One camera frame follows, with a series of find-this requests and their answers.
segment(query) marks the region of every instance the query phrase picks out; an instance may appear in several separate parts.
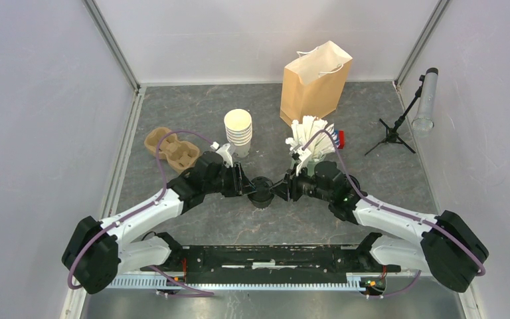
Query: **paper bag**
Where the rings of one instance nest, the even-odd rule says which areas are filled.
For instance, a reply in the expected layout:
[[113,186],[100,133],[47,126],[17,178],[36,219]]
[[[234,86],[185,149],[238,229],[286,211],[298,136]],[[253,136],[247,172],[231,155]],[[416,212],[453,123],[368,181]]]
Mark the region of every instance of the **paper bag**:
[[284,67],[280,118],[286,124],[302,116],[322,118],[337,108],[353,58],[331,41]]

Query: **white bag handle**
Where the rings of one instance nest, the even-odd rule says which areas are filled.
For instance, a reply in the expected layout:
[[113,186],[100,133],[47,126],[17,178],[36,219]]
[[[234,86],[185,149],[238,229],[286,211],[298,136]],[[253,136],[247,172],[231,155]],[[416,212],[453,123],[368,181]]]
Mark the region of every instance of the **white bag handle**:
[[302,55],[310,54],[310,53],[312,53],[313,51],[316,51],[317,49],[319,49],[319,47],[316,47],[316,48],[315,48],[315,49],[313,49],[312,51],[308,51],[308,52],[296,51],[296,53],[298,54],[298,58],[301,58],[301,57],[302,57]]
[[331,74],[331,73],[335,73],[335,72],[337,72],[337,71],[341,70],[341,69],[343,68],[343,65],[342,65],[341,63],[339,63],[339,64],[338,64],[335,68],[336,68],[336,70],[333,70],[333,71],[331,71],[331,72],[320,72],[320,73],[319,73],[319,76],[322,76],[322,75],[324,75],[324,74]]

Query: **tripod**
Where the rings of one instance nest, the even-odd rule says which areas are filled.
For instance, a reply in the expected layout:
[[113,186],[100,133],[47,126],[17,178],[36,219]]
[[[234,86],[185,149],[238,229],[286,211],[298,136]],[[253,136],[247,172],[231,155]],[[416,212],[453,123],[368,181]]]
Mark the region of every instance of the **tripod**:
[[419,88],[415,92],[414,99],[410,103],[410,106],[408,106],[408,108],[405,110],[404,114],[402,114],[402,116],[400,116],[398,118],[398,120],[394,122],[394,127],[393,128],[388,126],[388,124],[386,124],[384,121],[382,121],[381,118],[379,118],[380,123],[386,128],[386,137],[383,140],[379,141],[367,153],[365,153],[365,156],[368,155],[370,152],[372,152],[373,149],[377,148],[382,143],[384,143],[384,144],[388,144],[388,143],[402,144],[403,146],[407,147],[408,150],[410,150],[410,152],[415,154],[414,149],[412,149],[411,146],[409,146],[406,142],[404,142],[404,140],[402,140],[402,138],[400,138],[400,134],[397,131],[400,128],[400,126],[404,123],[404,121],[406,120],[406,115],[408,115],[409,111],[412,109],[412,107],[415,104],[415,102],[417,102],[417,99],[419,99],[421,97],[421,91],[423,89],[424,76],[422,75],[419,80],[421,81],[421,85],[419,86]]

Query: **robotic arm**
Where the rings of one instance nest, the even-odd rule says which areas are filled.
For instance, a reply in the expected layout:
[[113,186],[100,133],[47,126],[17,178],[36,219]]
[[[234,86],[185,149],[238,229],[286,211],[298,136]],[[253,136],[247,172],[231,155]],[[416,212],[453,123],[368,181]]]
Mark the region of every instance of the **robotic arm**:
[[[257,207],[269,205],[275,195],[286,201],[297,201],[306,195],[328,202],[329,210],[342,221],[374,227],[399,237],[393,239],[371,233],[365,239],[367,244],[363,246],[369,250],[367,256],[375,263],[429,270],[444,286],[458,292],[466,291],[478,272],[477,265],[453,242],[423,223],[430,221],[441,226],[483,263],[488,256],[487,249],[458,215],[450,211],[441,216],[408,211],[361,192],[368,199],[365,201],[345,174],[337,169],[335,162],[317,164],[315,174],[308,176],[304,157],[303,151],[294,152],[293,158],[298,163],[287,171],[283,180],[269,185],[265,177],[249,181],[241,164],[232,162],[228,144],[216,152],[205,152],[194,167],[167,184],[163,199],[158,201],[160,193],[156,193],[118,215],[101,221],[92,217],[81,220],[62,256],[62,263],[71,268],[91,238],[114,223],[116,226],[92,243],[75,267],[74,276],[87,292],[94,294],[107,287],[117,274],[165,263],[171,249],[162,238],[134,241],[152,227],[196,207],[208,194],[221,193],[225,197],[249,195]],[[356,187],[360,187],[356,179],[351,179]],[[423,222],[388,213],[369,202],[380,207],[397,208]],[[137,215],[123,223],[117,222],[138,209],[142,211]]]

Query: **white panel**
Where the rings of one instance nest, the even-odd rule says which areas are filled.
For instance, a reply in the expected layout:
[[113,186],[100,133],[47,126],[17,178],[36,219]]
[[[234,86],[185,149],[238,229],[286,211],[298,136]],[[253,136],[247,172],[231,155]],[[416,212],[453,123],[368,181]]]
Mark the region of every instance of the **white panel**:
[[441,209],[489,249],[475,279],[485,318],[510,318],[510,1],[453,1],[404,83],[406,102],[431,66],[435,127],[419,150]]
[[332,40],[351,80],[392,80],[436,0],[97,0],[138,80],[281,81],[284,66]]
[[0,0],[0,318],[58,318],[132,96],[81,1]]

